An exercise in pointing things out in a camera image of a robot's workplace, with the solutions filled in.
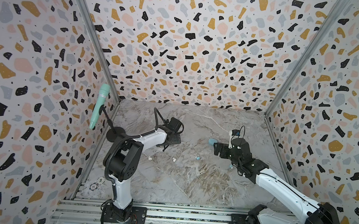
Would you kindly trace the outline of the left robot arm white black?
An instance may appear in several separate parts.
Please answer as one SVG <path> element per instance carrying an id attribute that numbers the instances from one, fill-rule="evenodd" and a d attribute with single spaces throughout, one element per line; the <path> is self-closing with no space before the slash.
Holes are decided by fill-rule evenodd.
<path id="1" fill-rule="evenodd" d="M 135 174 L 141 155 L 152 147 L 162 147 L 181 143 L 183 123 L 176 119 L 165 119 L 158 109 L 154 109 L 155 128 L 146 133 L 131 136 L 121 127 L 114 127 L 108 121 L 111 129 L 107 132 L 107 140 L 112 146 L 105 158 L 104 178 L 111 182 L 113 198 L 103 204 L 102 222 L 126 223 L 136 221 L 142 224 L 142 212 L 135 212 L 131 196 L 131 178 Z"/>

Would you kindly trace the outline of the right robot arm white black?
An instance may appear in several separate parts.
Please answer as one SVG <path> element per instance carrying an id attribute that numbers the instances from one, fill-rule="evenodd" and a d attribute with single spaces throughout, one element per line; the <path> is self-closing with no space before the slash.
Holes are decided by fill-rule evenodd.
<path id="1" fill-rule="evenodd" d="M 229 144 L 215 142 L 213 148 L 216 156 L 231 161 L 240 176 L 268 191 L 293 214 L 280 214 L 260 204 L 236 224 L 340 224 L 335 207 L 307 197 L 284 181 L 266 163 L 252 156 L 245 139 L 233 137 Z"/>

